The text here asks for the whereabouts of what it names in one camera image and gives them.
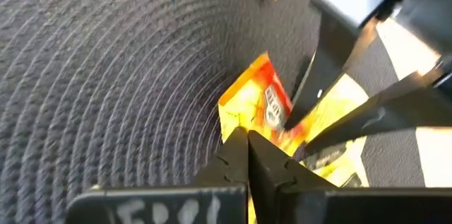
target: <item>orange snack bag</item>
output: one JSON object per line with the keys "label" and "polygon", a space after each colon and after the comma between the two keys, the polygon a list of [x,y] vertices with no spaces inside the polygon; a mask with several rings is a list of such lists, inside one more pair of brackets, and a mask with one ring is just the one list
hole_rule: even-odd
{"label": "orange snack bag", "polygon": [[289,132],[283,125],[292,109],[266,53],[258,57],[220,98],[222,140],[242,126],[255,130],[288,155],[293,155],[304,138],[299,124]]}

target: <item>snack bag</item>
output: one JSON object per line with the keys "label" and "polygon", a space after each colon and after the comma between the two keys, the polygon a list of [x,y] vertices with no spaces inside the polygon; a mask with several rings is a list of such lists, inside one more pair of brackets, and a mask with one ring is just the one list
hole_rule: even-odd
{"label": "snack bag", "polygon": [[[292,104],[285,93],[267,54],[262,54],[225,91],[218,103],[223,142],[242,126],[255,130],[292,156],[328,125],[367,100],[366,93],[344,75],[314,110],[291,131],[283,123]],[[322,150],[300,164],[338,187],[368,186],[361,161],[365,138],[348,141]],[[252,200],[248,222],[255,223]]]}
{"label": "snack bag", "polygon": [[226,90],[218,109],[223,141],[242,126],[293,155],[305,137],[301,125],[290,132],[283,129],[291,104],[267,54],[254,61]]}
{"label": "snack bag", "polygon": [[[368,99],[364,90],[344,75],[306,116],[302,123],[308,143],[327,126],[352,111]],[[357,138],[323,149],[304,159],[301,164],[338,187],[368,187],[361,153],[366,137]]]}

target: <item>yellow snack bag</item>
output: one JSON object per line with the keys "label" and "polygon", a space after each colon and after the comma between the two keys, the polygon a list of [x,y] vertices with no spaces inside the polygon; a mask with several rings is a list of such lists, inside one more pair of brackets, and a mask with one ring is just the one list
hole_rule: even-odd
{"label": "yellow snack bag", "polygon": [[[223,142],[242,126],[255,130],[278,148],[292,156],[321,130],[367,100],[366,93],[349,76],[344,75],[314,110],[291,131],[283,125],[292,104],[268,55],[262,54],[225,91],[218,103]],[[300,162],[336,186],[368,186],[361,162],[365,138],[322,150]],[[255,223],[252,200],[248,222]]]}

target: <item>white surface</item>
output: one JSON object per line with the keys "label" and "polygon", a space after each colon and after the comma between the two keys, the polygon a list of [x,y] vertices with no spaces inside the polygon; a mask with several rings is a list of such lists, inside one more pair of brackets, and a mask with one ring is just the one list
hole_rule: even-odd
{"label": "white surface", "polygon": [[[399,79],[413,71],[426,73],[439,57],[392,20],[377,30]],[[452,187],[452,129],[418,128],[416,138],[425,185]]]}

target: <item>gray carpet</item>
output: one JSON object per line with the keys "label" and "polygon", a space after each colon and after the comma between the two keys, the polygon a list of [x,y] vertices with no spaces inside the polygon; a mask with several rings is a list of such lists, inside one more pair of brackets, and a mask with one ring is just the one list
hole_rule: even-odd
{"label": "gray carpet", "polygon": [[[309,0],[0,0],[0,222],[59,222],[93,184],[189,182],[222,92],[265,50],[292,92],[318,24]],[[396,80],[381,42],[352,76]],[[363,157],[371,185],[423,185],[412,131]]]}

